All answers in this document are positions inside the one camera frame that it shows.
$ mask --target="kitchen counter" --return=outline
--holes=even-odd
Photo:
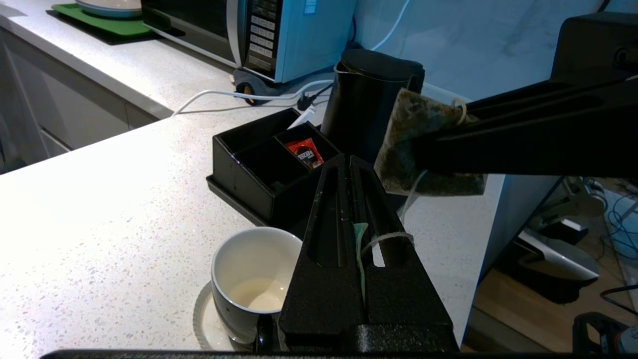
[[[164,41],[109,47],[47,15],[53,3],[0,0],[0,26],[156,116],[198,91],[233,90],[224,66]],[[284,105],[208,96],[189,114],[0,176],[0,357],[198,349],[193,307],[212,255],[253,226],[207,188],[211,137]],[[421,197],[406,216],[459,343],[502,186],[490,175],[483,196]]]

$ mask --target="floor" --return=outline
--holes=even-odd
[[[608,242],[604,243],[609,232],[603,216],[578,217],[577,222],[590,229],[577,246],[597,259],[600,267],[600,278],[581,289],[578,300],[566,305],[552,303],[498,270],[492,270],[479,285],[474,306],[541,346],[557,352],[572,351],[572,325],[579,314],[595,311],[627,325],[636,325],[636,317],[600,297],[600,292],[606,289],[625,285],[616,254]],[[613,298],[633,307],[626,292],[614,294]]]

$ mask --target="white mug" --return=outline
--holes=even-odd
[[[301,240],[282,229],[256,227],[232,235],[212,259],[212,294],[228,336],[251,348],[260,316],[276,320],[283,306]]]

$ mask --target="tea bag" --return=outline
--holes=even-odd
[[[479,119],[463,107],[424,97],[402,89],[394,102],[383,145],[376,157],[375,172],[386,192],[408,195],[421,173],[416,169],[412,138],[446,128],[463,126]],[[420,154],[436,156],[436,153]],[[485,174],[436,173],[429,171],[416,186],[416,193],[431,196],[481,195]]]

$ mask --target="microwave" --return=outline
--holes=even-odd
[[[334,66],[356,0],[142,0],[161,36],[269,82]]]

